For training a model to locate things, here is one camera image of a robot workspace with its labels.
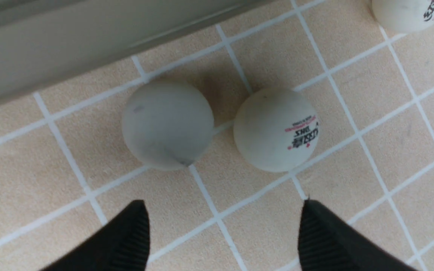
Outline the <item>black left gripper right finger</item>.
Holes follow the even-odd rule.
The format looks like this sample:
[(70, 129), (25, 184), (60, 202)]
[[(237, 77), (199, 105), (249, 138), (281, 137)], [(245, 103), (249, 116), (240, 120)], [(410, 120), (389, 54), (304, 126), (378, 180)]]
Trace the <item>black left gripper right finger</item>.
[(413, 270), (315, 199), (304, 201), (297, 249), (303, 271)]

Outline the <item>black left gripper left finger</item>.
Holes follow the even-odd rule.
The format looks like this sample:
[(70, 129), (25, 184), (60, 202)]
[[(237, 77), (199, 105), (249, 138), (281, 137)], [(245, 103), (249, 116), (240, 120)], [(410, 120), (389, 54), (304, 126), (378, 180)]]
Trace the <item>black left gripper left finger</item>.
[(44, 271), (144, 271), (150, 256), (145, 202), (130, 202), (104, 227)]

